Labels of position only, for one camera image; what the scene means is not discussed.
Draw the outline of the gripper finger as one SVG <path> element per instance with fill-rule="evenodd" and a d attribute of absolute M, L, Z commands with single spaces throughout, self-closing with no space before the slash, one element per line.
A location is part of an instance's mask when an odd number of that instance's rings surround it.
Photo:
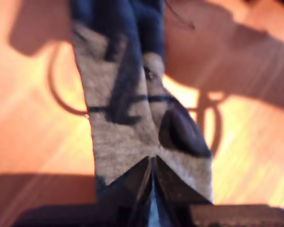
<path fill-rule="evenodd" d="M 148 183 L 151 158 L 144 157 L 101 192 L 101 201 L 113 206 L 133 206 L 139 200 L 139 191 Z"/>
<path fill-rule="evenodd" d="M 186 184 L 160 156 L 153 162 L 155 185 L 167 204 L 175 206 L 212 205 L 195 189 Z"/>

